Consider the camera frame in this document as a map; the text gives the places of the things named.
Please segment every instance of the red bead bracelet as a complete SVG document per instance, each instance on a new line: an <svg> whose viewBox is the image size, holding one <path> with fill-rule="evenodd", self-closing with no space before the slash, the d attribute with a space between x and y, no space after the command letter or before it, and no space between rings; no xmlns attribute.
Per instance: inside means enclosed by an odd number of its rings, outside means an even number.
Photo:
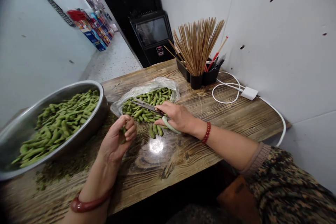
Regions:
<svg viewBox="0 0 336 224"><path fill-rule="evenodd" d="M202 143L205 144L209 138L209 134L210 134L210 130L211 130L211 123L208 122L208 128L206 129L206 133L205 133L205 136L202 140Z"/></svg>
<svg viewBox="0 0 336 224"><path fill-rule="evenodd" d="M90 201L90 202L81 202L79 200L79 194L81 193L81 191L79 191L77 193L77 195L75 196L75 198L73 199L73 201L70 204L71 210L73 212L77 212L77 213L83 213L83 212L88 212L91 211L99 206L101 206L102 204L105 203L105 201L107 201L112 193L112 189L109 190L107 193L105 193L102 197L100 197L99 199Z"/></svg>

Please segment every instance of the bamboo skewer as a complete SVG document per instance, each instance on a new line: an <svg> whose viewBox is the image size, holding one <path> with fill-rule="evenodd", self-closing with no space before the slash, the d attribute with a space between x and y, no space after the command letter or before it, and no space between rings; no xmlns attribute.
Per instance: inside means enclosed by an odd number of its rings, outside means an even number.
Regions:
<svg viewBox="0 0 336 224"><path fill-rule="evenodd" d="M175 45L169 41L180 59L165 47L169 53L178 59L183 67L193 76L202 75L205 63L211 54L216 40L224 26L224 20L216 25L216 18L201 19L197 22L178 27L180 37L173 31Z"/></svg>

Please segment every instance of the floor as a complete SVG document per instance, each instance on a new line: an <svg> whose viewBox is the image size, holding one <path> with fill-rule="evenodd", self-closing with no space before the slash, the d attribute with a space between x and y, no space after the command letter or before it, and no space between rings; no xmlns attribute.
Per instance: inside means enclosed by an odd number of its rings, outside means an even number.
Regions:
<svg viewBox="0 0 336 224"><path fill-rule="evenodd" d="M106 51L97 51L93 55L81 80L104 82L140 69L120 32L116 32Z"/></svg>

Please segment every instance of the stainless steel bowl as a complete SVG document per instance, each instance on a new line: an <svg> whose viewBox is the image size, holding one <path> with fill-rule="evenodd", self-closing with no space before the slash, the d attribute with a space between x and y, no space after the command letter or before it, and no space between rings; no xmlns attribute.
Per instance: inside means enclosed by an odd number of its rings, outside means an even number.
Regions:
<svg viewBox="0 0 336 224"><path fill-rule="evenodd" d="M36 132L34 128L36 126L37 117L42 113L43 108L48 107L51 103L60 103L63 100L70 99L77 93L87 92L89 89L99 91L98 105L88 120L70 139L58 147L54 152L32 165L24 168L10 165L10 163L20 154L21 143L31 139ZM43 98L15 118L0 132L0 181L16 177L47 160L55 159L68 151L74 150L74 148L96 133L103 123L106 113L107 100L104 95L104 89L102 85L92 80L85 80L65 86Z"/></svg>

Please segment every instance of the woman's left hand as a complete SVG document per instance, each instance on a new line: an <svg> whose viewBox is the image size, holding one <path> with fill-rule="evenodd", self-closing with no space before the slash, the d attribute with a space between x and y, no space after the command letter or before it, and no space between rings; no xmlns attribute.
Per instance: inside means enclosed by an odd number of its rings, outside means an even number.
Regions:
<svg viewBox="0 0 336 224"><path fill-rule="evenodd" d="M127 130L125 135L120 131L124 125ZM103 157L107 163L120 163L123 155L137 135L136 128L134 119L129 115L119 117L103 139L98 155Z"/></svg>

